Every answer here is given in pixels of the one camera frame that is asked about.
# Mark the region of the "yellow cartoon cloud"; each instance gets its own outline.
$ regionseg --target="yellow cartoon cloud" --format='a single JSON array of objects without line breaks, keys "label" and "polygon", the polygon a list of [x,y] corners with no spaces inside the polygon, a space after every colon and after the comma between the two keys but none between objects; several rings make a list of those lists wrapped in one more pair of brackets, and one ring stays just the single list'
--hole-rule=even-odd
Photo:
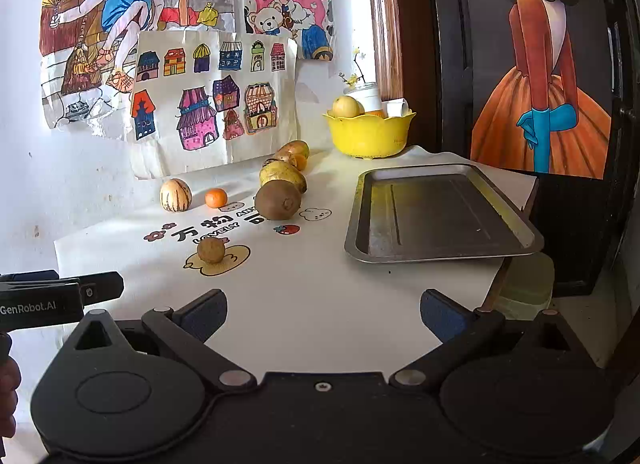
[{"label": "yellow cartoon cloud", "polygon": [[250,254],[251,250],[247,246],[230,246],[226,249],[225,257],[221,262],[207,264],[197,253],[194,253],[184,263],[184,269],[199,269],[200,274],[205,277],[216,277],[238,267],[249,258]]}]

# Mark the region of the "blue gloves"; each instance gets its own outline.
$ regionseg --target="blue gloves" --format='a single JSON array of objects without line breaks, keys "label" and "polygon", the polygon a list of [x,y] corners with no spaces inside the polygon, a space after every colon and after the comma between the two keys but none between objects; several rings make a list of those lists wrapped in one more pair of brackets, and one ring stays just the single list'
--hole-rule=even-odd
[{"label": "blue gloves", "polygon": [[517,127],[524,131],[524,138],[530,149],[533,149],[533,169],[543,173],[549,172],[551,155],[551,132],[561,132],[574,128],[578,123],[573,106],[565,103],[553,110],[530,110],[525,112]]}]

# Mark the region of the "painting of woman in orange dress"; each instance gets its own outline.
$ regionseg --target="painting of woman in orange dress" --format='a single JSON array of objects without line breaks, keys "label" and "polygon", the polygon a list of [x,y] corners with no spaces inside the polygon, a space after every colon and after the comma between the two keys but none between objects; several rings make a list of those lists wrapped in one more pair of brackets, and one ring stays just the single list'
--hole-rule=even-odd
[{"label": "painting of woman in orange dress", "polygon": [[[472,133],[474,161],[512,170],[601,179],[611,118],[577,86],[567,30],[580,0],[514,0],[516,57]],[[558,68],[560,76],[552,74]]]}]

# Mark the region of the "boy in blue tank top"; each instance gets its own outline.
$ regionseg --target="boy in blue tank top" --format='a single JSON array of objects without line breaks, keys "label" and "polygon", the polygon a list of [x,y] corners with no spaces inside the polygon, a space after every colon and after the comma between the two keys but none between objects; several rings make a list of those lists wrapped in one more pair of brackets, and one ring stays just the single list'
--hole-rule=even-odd
[{"label": "boy in blue tank top", "polygon": [[[164,0],[84,0],[79,6],[54,16],[50,25],[56,28],[64,22],[82,18],[101,2],[104,2],[102,29],[109,35],[86,72],[95,72],[113,61],[114,69],[107,85],[120,92],[131,92],[133,78],[124,72],[124,62],[138,43],[138,33],[141,30],[155,31],[158,28]],[[118,51],[114,54],[111,51],[113,42],[123,34]]]}]

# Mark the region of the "orange dress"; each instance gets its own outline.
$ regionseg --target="orange dress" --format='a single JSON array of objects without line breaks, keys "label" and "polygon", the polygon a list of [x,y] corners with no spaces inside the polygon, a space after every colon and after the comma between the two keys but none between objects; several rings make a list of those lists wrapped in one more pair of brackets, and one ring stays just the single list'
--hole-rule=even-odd
[{"label": "orange dress", "polygon": [[552,37],[542,0],[517,0],[509,15],[516,67],[498,83],[476,121],[471,159],[498,168],[533,171],[533,150],[516,123],[532,108],[571,104],[577,125],[550,133],[549,173],[601,179],[607,161],[611,118],[577,88],[569,33],[558,57],[561,76],[552,75]]}]

